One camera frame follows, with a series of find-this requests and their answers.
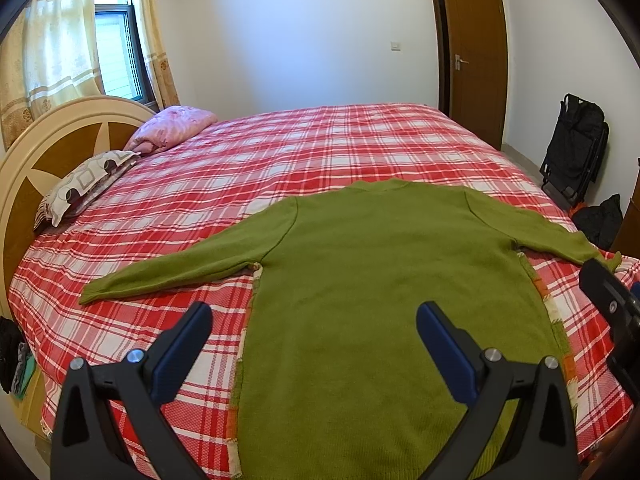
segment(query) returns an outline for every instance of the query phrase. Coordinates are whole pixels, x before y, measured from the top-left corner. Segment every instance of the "pink pillow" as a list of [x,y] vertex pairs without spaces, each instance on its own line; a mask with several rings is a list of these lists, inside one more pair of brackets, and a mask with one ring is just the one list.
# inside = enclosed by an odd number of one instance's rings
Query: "pink pillow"
[[169,106],[140,126],[124,150],[143,155],[165,152],[217,122],[212,112],[190,106]]

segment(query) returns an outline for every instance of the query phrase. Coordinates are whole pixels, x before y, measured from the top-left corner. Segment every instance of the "metal screw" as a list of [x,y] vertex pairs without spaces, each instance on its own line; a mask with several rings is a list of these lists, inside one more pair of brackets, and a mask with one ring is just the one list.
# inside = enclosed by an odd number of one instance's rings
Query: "metal screw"
[[560,363],[558,362],[558,359],[556,359],[552,355],[548,355],[545,357],[545,366],[550,370],[555,370],[559,367],[559,365]]
[[145,353],[142,350],[136,348],[135,350],[132,350],[127,354],[127,361],[129,361],[130,363],[139,363],[140,361],[142,361],[142,358],[144,356]]
[[69,367],[72,370],[79,370],[80,368],[82,368],[83,364],[84,364],[84,359],[82,359],[81,357],[74,357],[73,359],[71,359],[71,363],[69,364]]
[[492,363],[497,363],[502,359],[502,353],[497,348],[488,348],[484,351],[484,357]]

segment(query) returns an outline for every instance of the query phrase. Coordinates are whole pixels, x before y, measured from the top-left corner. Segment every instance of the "brown cabinet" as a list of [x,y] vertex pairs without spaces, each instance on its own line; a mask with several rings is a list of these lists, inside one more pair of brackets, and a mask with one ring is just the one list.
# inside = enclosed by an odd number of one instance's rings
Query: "brown cabinet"
[[620,251],[626,256],[640,258],[640,174],[633,196],[629,201],[625,219],[622,221],[618,236],[613,241],[611,251]]

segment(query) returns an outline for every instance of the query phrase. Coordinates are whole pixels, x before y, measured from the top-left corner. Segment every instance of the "sheer curtain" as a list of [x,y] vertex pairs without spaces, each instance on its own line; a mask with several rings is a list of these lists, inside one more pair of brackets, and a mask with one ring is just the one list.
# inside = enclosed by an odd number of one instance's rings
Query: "sheer curtain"
[[146,72],[158,107],[163,110],[171,105],[179,105],[174,77],[160,37],[156,0],[132,0],[132,2],[136,11],[136,23]]
[[94,0],[31,0],[0,46],[5,148],[52,108],[102,93]]

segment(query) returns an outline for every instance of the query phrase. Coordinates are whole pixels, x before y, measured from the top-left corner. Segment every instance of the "white patterned pillow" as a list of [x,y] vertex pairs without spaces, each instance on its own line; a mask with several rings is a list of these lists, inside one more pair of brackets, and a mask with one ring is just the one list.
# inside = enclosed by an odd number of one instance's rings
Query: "white patterned pillow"
[[49,223],[57,227],[67,214],[79,215],[139,158],[135,152],[113,150],[84,161],[41,200],[33,230]]

